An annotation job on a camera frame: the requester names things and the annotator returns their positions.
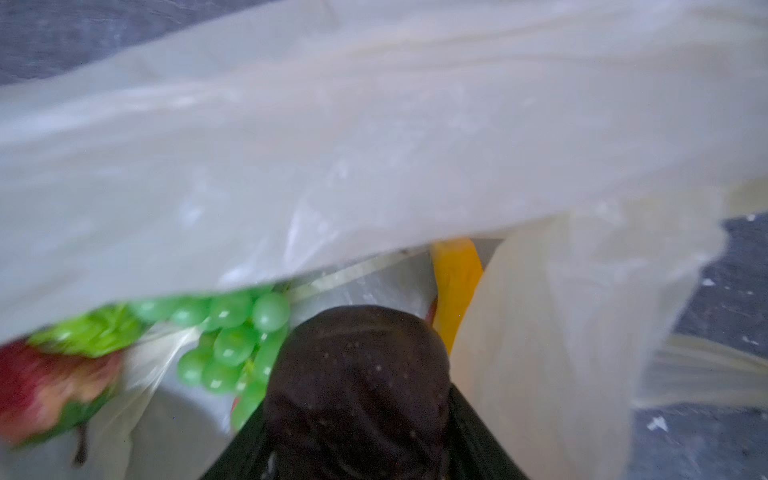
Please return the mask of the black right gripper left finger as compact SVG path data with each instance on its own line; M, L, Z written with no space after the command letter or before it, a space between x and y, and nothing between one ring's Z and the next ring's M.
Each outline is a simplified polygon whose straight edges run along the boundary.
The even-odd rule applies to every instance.
M201 480L269 479L270 441L259 406Z

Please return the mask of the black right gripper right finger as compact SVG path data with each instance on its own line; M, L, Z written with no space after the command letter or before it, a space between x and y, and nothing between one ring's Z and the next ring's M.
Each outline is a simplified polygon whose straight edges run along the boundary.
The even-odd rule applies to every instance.
M451 386L448 405L449 479L528 479L455 385Z

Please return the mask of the dark red fake date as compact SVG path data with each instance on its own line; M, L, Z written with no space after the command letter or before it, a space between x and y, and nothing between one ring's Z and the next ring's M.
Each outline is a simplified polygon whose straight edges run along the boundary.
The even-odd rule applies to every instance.
M442 479L451 387L443 341L403 311L324 310L283 343L263 402L281 479Z

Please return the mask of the cream printed plastic bag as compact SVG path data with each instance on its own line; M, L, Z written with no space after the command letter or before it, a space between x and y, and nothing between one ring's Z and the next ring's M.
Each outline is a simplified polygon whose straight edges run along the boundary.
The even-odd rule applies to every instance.
M432 241L501 243L455 378L532 479L631 416L763 407L672 333L767 207L763 1L279 1L1 91L1 335Z

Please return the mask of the green fake custard apple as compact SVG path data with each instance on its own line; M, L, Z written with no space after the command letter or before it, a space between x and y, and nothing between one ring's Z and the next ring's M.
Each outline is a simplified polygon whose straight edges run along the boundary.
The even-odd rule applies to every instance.
M110 304L39 330L27 344L48 353L99 358L130 347L150 327L126 304Z

